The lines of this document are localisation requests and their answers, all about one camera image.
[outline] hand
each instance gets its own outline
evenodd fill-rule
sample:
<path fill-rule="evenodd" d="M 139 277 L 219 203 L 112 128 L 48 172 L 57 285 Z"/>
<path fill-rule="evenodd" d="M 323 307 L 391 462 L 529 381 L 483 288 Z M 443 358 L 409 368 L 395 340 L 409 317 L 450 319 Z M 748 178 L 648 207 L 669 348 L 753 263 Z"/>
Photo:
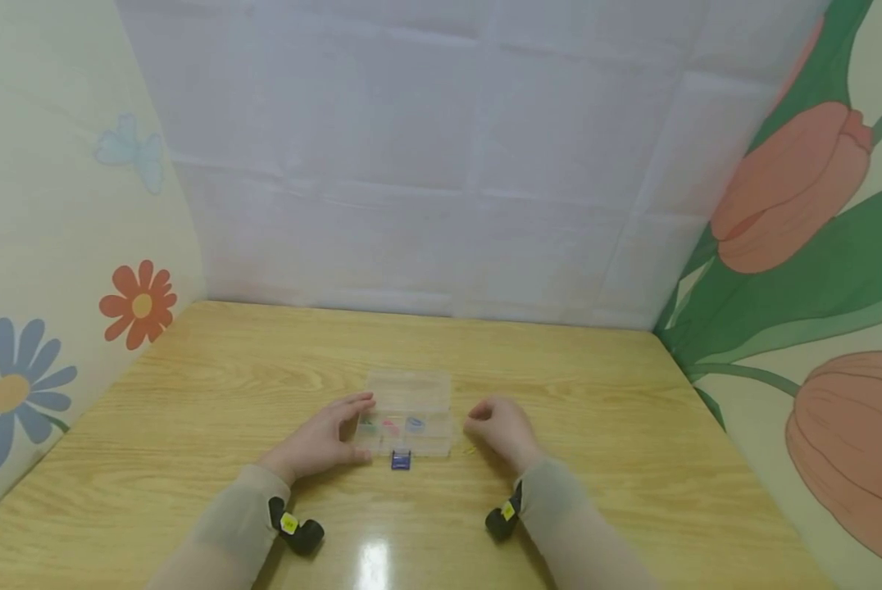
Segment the hand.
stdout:
<path fill-rule="evenodd" d="M 371 461 L 370 452 L 339 440 L 339 429 L 344 422 L 375 407 L 376 400 L 372 397 L 372 392 L 362 392 L 337 399 L 263 454 L 257 465 L 277 474 L 288 487 L 292 487 L 297 479 L 336 465 Z"/>
<path fill-rule="evenodd" d="M 474 406 L 467 414 L 464 431 L 487 443 L 516 474 L 525 473 L 546 457 L 530 418 L 508 397 L 487 397 Z"/>

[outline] white wall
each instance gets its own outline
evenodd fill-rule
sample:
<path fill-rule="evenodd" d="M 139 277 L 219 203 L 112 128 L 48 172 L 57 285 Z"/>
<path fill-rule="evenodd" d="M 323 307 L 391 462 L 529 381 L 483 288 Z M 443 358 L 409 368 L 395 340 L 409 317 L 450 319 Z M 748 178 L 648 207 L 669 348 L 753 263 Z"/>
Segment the white wall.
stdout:
<path fill-rule="evenodd" d="M 650 327 L 826 0 L 118 0 L 210 297 Z"/>

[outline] butterfly painting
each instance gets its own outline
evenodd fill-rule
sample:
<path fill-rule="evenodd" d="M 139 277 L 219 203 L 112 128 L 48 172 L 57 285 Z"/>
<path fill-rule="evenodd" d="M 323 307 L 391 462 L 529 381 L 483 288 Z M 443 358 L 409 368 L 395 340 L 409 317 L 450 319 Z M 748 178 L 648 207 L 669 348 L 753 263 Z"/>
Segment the butterfly painting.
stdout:
<path fill-rule="evenodd" d="M 162 192 L 162 136 L 153 133 L 141 143 L 137 138 L 136 117 L 132 113 L 119 117 L 116 131 L 108 129 L 100 135 L 93 156 L 109 166 L 132 164 L 147 191 L 153 194 Z"/>

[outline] pink tulip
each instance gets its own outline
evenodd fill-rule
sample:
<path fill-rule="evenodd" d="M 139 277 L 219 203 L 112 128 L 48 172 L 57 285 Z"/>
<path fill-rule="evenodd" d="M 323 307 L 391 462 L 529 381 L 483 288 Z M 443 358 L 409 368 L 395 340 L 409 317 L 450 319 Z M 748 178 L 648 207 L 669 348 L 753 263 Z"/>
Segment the pink tulip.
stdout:
<path fill-rule="evenodd" d="M 752 150 L 710 219 L 723 263 L 753 274 L 787 261 L 853 197 L 871 142 L 859 111 L 825 102 Z"/>
<path fill-rule="evenodd" d="M 815 498 L 882 557 L 882 352 L 815 368 L 795 397 L 785 445 Z"/>

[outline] beige sleeve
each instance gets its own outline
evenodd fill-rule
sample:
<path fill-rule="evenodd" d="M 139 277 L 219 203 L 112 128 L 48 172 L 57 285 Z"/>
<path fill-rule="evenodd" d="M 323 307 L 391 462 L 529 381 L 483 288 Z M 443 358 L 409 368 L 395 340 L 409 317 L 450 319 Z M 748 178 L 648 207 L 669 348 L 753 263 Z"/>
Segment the beige sleeve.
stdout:
<path fill-rule="evenodd" d="M 267 501 L 290 501 L 290 488 L 263 467 L 246 465 L 205 510 L 147 590 L 250 590 L 277 532 Z"/>
<path fill-rule="evenodd" d="M 659 588 L 569 468 L 546 459 L 520 480 L 521 520 L 559 590 Z"/>

